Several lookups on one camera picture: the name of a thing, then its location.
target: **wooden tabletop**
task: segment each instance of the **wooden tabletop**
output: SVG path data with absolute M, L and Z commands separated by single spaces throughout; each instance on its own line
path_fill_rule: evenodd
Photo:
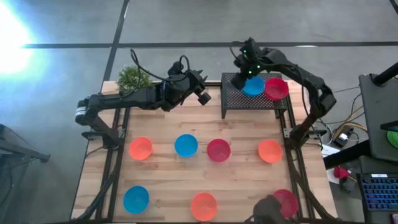
M 299 124 L 306 116 L 301 102 L 301 86 L 292 81 L 288 83 Z M 102 92 L 116 93 L 116 88 L 115 82 L 104 82 Z M 218 213 L 213 222 L 243 222 L 252 215 L 252 208 L 260 199 L 278 189 L 291 190 L 285 155 L 280 162 L 267 164 L 257 153 L 257 146 L 264 139 L 274 139 L 282 147 L 284 145 L 274 111 L 231 110 L 225 119 L 221 119 L 220 88 L 211 87 L 206 91 L 212 99 L 205 106 L 191 95 L 183 106 L 171 112 L 132 108 L 114 222 L 196 222 L 190 212 L 190 203 L 201 192 L 208 192 L 217 200 Z M 113 114 L 114 110 L 107 110 L 99 115 L 110 126 Z M 197 138 L 199 147 L 193 157 L 182 158 L 175 153 L 174 142 L 181 134 L 187 133 Z M 140 136 L 152 141 L 154 151 L 150 158 L 134 161 L 128 153 L 129 143 Z M 222 163 L 210 161 L 206 154 L 207 144 L 216 138 L 226 140 L 231 146 L 231 156 Z M 101 144 L 101 141 L 90 142 L 88 152 Z M 319 147 L 305 145 L 302 151 L 312 192 L 326 210 L 336 216 Z M 73 218 L 82 214 L 98 193 L 105 157 L 106 150 L 102 149 L 86 158 Z M 124 194 L 135 185 L 145 187 L 150 195 L 148 207 L 139 215 L 130 214 L 123 207 Z M 106 197 L 104 216 L 108 199 Z

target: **bowl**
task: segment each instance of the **bowl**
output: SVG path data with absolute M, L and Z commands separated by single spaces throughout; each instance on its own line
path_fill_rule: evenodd
M 217 201 L 211 194 L 197 194 L 191 202 L 191 212 L 199 221 L 210 221 L 217 214 Z
M 281 100 L 289 94 L 289 86 L 281 78 L 270 78 L 266 82 L 266 96 L 270 100 Z
M 231 155 L 231 147 L 223 139 L 214 139 L 207 145 L 207 154 L 212 161 L 223 162 Z
M 123 206 L 126 211 L 138 214 L 145 210 L 149 203 L 149 193 L 142 186 L 131 187 L 123 197 Z
M 254 97 L 260 95 L 264 91 L 265 86 L 266 84 L 261 77 L 253 77 L 252 79 L 246 80 L 242 92 L 246 96 Z
M 297 197 L 289 190 L 280 189 L 275 191 L 274 197 L 281 205 L 280 213 L 285 218 L 293 217 L 299 209 Z
M 261 159 L 270 164 L 279 162 L 282 159 L 283 150 L 275 140 L 263 140 L 259 144 L 259 155 Z
M 129 146 L 129 154 L 133 159 L 144 160 L 152 154 L 152 143 L 145 137 L 134 139 Z
M 198 141 L 191 134 L 183 134 L 174 143 L 175 151 L 182 157 L 191 157 L 198 150 Z

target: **green plant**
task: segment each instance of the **green plant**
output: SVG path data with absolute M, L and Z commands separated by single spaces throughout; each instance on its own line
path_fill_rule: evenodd
M 117 81 L 119 92 L 126 94 L 132 89 L 134 89 L 137 85 L 138 77 L 139 73 L 138 73 L 138 68 L 136 66 L 133 65 L 125 66 L 119 72 L 119 79 Z M 141 81 L 137 89 L 147 87 L 151 83 L 152 81 L 149 79 L 149 75 L 141 70 Z

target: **blue keyboard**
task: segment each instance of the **blue keyboard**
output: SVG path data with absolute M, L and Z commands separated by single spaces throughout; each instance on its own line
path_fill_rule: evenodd
M 358 180 L 368 210 L 398 210 L 397 174 L 362 174 Z

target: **gray floor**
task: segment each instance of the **gray floor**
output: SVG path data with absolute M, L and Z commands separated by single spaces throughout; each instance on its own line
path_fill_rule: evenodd
M 122 3 L 18 0 L 0 6 L 26 28 L 30 43 L 111 43 Z M 397 41 L 397 21 L 388 0 L 135 0 L 127 10 L 120 42 L 229 42 L 249 36 L 261 42 Z M 358 86 L 358 75 L 383 71 L 396 62 L 398 51 L 398 47 L 280 49 L 289 60 L 323 77 L 333 90 Z M 143 66 L 161 76 L 181 54 L 210 80 L 236 71 L 226 48 L 136 52 Z M 51 154 L 47 164 L 29 166 L 17 194 L 18 209 L 7 211 L 6 223 L 68 220 L 87 145 L 80 136 L 86 129 L 74 122 L 76 104 L 100 90 L 108 56 L 109 49 L 35 49 L 3 56 L 8 60 L 0 67 L 15 58 L 20 67 L 0 72 L 0 123 Z M 111 80 L 130 63 L 128 50 L 119 49 Z M 358 93 L 358 89 L 337 93 L 338 103 L 324 121 L 345 119 L 349 102 Z M 365 125 L 363 117 L 358 122 Z M 361 202 L 336 186 L 332 189 L 339 217 L 363 220 Z

